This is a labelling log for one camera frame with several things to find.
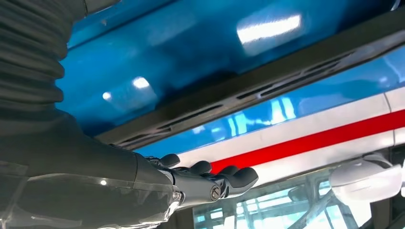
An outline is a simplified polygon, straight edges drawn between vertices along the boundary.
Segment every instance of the glass window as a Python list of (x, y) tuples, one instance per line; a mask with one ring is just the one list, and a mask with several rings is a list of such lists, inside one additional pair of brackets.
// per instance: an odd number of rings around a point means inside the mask
[[(254, 188), (237, 198), (194, 207), (195, 228), (288, 229), (294, 225), (294, 229), (357, 229), (371, 218), (368, 204), (346, 206), (331, 198), (324, 209), (316, 211), (317, 203), (331, 192), (331, 170), (319, 170)], [(306, 223), (302, 219), (308, 214), (312, 220)]]

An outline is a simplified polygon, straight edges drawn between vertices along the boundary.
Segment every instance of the robotic arm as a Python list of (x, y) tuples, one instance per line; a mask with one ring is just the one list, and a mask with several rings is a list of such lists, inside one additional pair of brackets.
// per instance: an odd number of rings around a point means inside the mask
[(173, 168), (104, 145), (57, 110), (72, 25), (117, 0), (0, 1), (0, 225), (13, 228), (153, 228), (178, 206), (241, 195), (251, 168), (210, 174), (208, 162)]

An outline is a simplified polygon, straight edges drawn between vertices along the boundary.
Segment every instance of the blue painted panel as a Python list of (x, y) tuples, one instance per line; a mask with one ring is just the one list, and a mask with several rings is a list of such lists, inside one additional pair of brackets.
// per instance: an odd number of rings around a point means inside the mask
[(57, 107), (73, 114), (89, 135), (153, 110), (210, 74), (243, 73), (391, 5), (389, 0), (151, 2), (124, 0), (127, 8), (102, 11), (75, 28), (62, 61), (66, 77), (57, 82), (65, 100)]
[(405, 86), (404, 57), (405, 47), (136, 152), (145, 156), (182, 153)]

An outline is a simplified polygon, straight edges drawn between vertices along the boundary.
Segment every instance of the robotic hand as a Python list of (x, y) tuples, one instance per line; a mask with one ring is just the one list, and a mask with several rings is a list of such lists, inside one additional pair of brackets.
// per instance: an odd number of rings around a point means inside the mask
[(190, 168), (174, 167), (180, 163), (175, 154), (162, 159), (147, 157), (155, 167), (165, 174), (171, 183), (179, 189), (181, 206), (212, 203), (221, 198), (232, 198), (244, 194), (258, 180), (252, 168), (238, 169), (236, 166), (224, 168), (218, 175), (211, 174), (211, 164), (200, 161)]

